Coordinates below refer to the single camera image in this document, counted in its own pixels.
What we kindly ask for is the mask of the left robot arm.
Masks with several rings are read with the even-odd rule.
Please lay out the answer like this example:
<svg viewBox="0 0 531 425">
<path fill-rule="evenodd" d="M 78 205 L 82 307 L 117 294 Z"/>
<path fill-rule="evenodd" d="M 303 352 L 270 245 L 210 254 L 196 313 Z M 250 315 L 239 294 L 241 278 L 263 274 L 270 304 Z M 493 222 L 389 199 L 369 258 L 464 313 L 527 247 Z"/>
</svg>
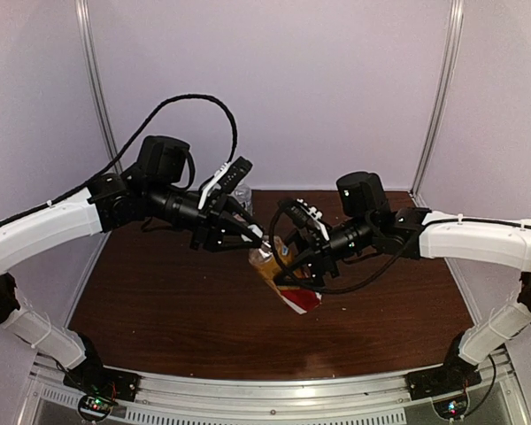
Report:
<svg viewBox="0 0 531 425">
<path fill-rule="evenodd" d="M 227 162 L 194 192 L 177 185 L 183 170 L 194 167 L 189 149 L 179 139 L 150 135 L 122 174 L 101 174 L 64 200 L 0 221 L 0 326 L 51 356 L 69 380 L 91 393 L 104 391 L 110 383 L 93 343 L 53 325 L 46 314 L 20 301 L 10 270 L 74 239 L 153 218 L 172 231 L 189 231 L 192 249 L 260 247 L 262 228 L 231 196 L 252 164 L 243 157 Z"/>
</svg>

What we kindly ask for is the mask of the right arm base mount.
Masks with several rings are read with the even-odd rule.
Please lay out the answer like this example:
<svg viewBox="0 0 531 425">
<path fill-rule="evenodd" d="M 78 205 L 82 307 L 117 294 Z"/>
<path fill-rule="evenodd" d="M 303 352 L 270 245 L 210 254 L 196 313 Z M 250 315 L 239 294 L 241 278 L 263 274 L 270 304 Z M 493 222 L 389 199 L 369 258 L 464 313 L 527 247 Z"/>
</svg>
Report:
<svg viewBox="0 0 531 425">
<path fill-rule="evenodd" d="M 462 420 L 471 411 L 468 389 L 481 383 L 477 366 L 459 357 L 463 332 L 450 343 L 443 363 L 406 375 L 411 400 L 432 398 L 435 413 L 447 421 Z"/>
</svg>

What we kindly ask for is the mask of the brown tea bottle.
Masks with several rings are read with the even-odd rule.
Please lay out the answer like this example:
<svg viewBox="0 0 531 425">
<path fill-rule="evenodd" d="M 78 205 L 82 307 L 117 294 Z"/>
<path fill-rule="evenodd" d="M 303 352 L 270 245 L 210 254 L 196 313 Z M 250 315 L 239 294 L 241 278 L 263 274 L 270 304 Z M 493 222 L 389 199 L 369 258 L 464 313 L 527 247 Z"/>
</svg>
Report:
<svg viewBox="0 0 531 425">
<path fill-rule="evenodd" d="M 249 262 L 275 295 L 291 310 L 306 314 L 320 306 L 322 296 L 313 290 L 301 288 L 287 277 L 276 261 L 274 250 L 266 239 L 259 248 L 249 251 Z"/>
</svg>

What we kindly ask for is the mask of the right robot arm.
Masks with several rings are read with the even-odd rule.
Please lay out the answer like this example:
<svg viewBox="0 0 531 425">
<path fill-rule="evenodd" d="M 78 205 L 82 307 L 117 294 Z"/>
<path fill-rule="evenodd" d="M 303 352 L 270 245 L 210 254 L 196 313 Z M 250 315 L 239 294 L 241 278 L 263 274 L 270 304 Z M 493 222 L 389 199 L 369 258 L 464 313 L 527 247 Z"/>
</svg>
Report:
<svg viewBox="0 0 531 425">
<path fill-rule="evenodd" d="M 346 221 L 330 227 L 322 213 L 302 199 L 279 203 L 270 222 L 274 229 L 287 215 L 293 230 L 286 240 L 297 255 L 290 263 L 275 261 L 278 285 L 341 295 L 360 290 L 383 275 L 398 259 L 466 259 L 512 267 L 521 273 L 517 297 L 485 321 L 456 337 L 443 364 L 433 374 L 442 390 L 455 390 L 490 353 L 531 325 L 531 220 L 494 220 L 452 215 L 427 208 L 392 211 L 378 174 L 354 172 L 336 182 Z M 339 262 L 371 247 L 389 260 L 362 282 L 329 289 L 325 274 L 338 276 Z"/>
</svg>

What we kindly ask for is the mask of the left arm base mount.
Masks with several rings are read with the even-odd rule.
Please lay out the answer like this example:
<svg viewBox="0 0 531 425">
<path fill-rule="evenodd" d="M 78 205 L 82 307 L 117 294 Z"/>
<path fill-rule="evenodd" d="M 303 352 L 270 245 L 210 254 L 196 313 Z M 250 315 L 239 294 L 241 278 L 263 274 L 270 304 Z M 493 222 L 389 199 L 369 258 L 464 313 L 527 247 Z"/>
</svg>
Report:
<svg viewBox="0 0 531 425">
<path fill-rule="evenodd" d="M 67 369 L 57 363 L 64 374 L 63 384 L 83 393 L 77 403 L 77 413 L 87 422 L 105 420 L 119 401 L 134 402 L 140 376 L 136 373 L 106 367 L 92 341 L 78 333 L 84 345 L 85 359 Z"/>
</svg>

